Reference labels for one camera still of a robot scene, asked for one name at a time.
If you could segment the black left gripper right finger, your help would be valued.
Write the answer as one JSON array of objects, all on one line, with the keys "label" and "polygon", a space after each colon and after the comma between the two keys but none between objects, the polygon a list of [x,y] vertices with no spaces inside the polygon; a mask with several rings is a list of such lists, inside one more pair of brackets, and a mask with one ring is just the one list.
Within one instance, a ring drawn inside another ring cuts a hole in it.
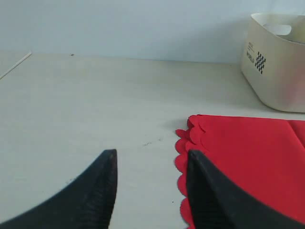
[{"label": "black left gripper right finger", "polygon": [[303,229],[247,194],[198,150],[188,152],[187,197],[197,229]]}]

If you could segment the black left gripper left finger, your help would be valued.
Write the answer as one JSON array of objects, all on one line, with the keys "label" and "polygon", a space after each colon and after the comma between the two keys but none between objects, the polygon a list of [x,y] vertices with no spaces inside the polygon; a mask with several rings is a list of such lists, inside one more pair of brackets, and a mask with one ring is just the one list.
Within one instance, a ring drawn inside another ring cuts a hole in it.
[{"label": "black left gripper left finger", "polygon": [[68,186],[2,229],[107,229],[117,194],[117,151],[104,150]]}]

